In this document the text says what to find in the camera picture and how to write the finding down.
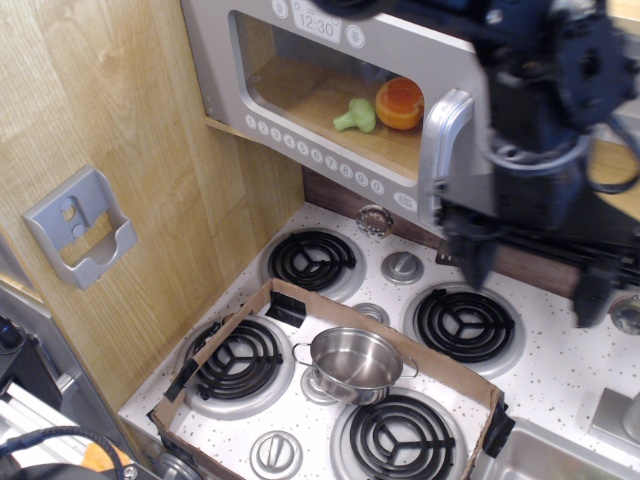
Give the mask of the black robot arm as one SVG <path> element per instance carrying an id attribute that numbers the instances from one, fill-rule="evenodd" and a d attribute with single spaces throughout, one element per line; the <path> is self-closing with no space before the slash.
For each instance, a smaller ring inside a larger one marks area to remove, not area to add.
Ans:
<path id="1" fill-rule="evenodd" d="M 323 1 L 331 15 L 380 13 L 470 42 L 488 82 L 490 128 L 480 156 L 454 157 L 467 95 L 431 110 L 418 180 L 421 218 L 444 233 L 465 280 L 480 288 L 506 244 L 577 266 L 577 324 L 600 324 L 616 290 L 639 282 L 639 223 L 606 202 L 637 173 L 593 180 L 593 129 L 605 124 L 637 153 L 617 117 L 636 96 L 638 63 L 602 1 Z"/>

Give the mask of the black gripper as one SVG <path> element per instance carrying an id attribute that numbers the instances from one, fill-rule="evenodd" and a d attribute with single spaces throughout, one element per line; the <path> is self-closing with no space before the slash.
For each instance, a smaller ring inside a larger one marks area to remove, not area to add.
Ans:
<path id="1" fill-rule="evenodd" d="M 579 268 L 573 292 L 578 328 L 602 323 L 615 288 L 639 283 L 639 222 L 603 200 L 637 181 L 593 181 L 593 143 L 535 154 L 501 141 L 484 174 L 449 171 L 437 185 L 436 224 L 465 281 L 480 290 L 501 245 Z"/>

